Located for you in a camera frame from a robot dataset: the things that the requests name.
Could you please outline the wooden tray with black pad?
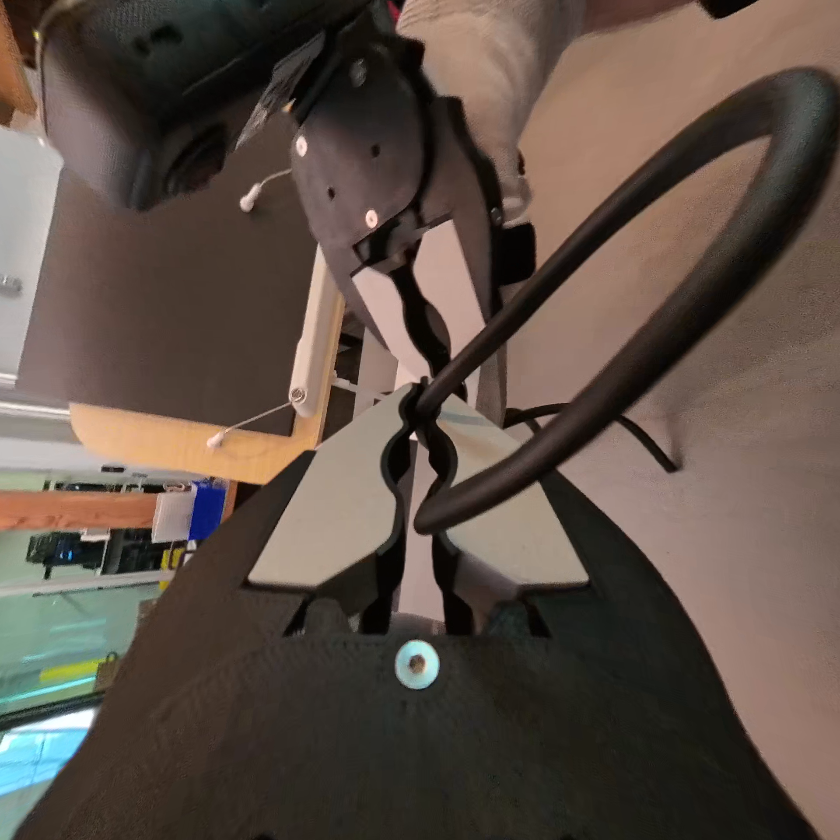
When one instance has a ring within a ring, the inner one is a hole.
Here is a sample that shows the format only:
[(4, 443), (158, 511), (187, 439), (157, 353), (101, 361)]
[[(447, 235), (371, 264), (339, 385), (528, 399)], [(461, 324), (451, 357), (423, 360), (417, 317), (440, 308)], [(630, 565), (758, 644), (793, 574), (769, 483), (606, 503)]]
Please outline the wooden tray with black pad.
[(262, 485), (319, 446), (343, 300), (289, 176), (239, 206), (288, 168), (291, 135), (274, 119), (148, 213), (61, 173), (17, 376), (105, 464)]

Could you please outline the white plastic bin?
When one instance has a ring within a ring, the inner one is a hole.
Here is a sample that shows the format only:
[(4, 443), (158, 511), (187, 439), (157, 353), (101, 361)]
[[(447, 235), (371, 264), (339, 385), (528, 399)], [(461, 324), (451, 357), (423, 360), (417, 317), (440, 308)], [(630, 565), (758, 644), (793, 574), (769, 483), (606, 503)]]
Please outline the white plastic bin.
[(155, 494), (152, 543), (185, 542), (189, 538), (195, 495), (181, 490)]

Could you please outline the blue plastic bin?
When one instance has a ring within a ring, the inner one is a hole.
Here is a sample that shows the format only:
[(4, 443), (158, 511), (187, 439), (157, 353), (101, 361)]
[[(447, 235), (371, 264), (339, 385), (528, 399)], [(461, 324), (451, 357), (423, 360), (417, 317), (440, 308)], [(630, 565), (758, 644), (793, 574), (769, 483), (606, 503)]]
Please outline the blue plastic bin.
[(207, 539), (220, 525), (228, 497), (225, 479), (204, 478), (192, 482), (193, 507), (188, 541)]

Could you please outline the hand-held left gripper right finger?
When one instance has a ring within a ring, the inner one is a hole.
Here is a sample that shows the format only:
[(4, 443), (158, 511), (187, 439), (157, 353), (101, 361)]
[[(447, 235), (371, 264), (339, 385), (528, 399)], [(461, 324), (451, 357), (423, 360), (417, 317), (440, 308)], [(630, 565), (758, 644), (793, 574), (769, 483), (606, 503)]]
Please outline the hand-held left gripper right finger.
[[(447, 489), (513, 455), (519, 442), (452, 395), (437, 417), (429, 446), (429, 462)], [(431, 548), (450, 633), (481, 632), (499, 604), (589, 582), (540, 484), (434, 535)]]

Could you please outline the person's right hand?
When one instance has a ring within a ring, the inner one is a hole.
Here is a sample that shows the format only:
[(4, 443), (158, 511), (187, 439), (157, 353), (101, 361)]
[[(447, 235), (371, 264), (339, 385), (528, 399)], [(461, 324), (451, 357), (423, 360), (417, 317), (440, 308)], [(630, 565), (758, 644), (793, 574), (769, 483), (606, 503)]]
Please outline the person's right hand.
[(497, 174), (505, 228), (529, 220), (520, 139), (584, 15), (582, 1), (408, 1), (398, 19), (401, 36), (423, 43), (436, 92), (463, 102), (469, 134)]

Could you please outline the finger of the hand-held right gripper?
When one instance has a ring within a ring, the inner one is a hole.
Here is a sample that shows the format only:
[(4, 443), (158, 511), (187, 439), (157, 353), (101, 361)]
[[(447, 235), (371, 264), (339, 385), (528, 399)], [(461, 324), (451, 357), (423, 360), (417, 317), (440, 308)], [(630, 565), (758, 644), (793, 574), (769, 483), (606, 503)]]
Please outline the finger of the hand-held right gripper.
[(353, 286), (373, 318), (377, 342), (395, 360), (395, 388), (431, 379), (450, 361), (443, 323), (417, 285), (417, 261), (392, 275), (364, 268)]
[[(453, 220), (446, 219), (423, 235), (416, 253), (416, 283), (443, 323), (453, 360), (487, 324)], [(492, 423), (501, 424), (508, 406), (507, 347), (472, 371), (465, 387), (466, 402)]]

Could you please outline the person's right forearm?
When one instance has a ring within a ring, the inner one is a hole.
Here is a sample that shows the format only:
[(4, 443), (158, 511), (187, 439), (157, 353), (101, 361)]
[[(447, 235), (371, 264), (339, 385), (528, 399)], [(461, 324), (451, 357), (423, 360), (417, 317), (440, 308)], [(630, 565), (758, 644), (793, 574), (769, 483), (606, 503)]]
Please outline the person's right forearm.
[(712, 19), (736, 14), (755, 1), (586, 1), (581, 33), (597, 34), (636, 25), (675, 12), (698, 7)]

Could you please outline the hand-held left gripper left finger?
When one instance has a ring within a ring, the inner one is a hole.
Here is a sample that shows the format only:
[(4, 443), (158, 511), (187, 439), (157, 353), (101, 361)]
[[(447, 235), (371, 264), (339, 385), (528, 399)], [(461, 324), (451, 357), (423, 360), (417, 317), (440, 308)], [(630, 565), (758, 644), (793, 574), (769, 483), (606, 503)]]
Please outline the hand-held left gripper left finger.
[(421, 388), (404, 385), (311, 452), (248, 583), (336, 601), (364, 634), (384, 634), (402, 582), (411, 420)]

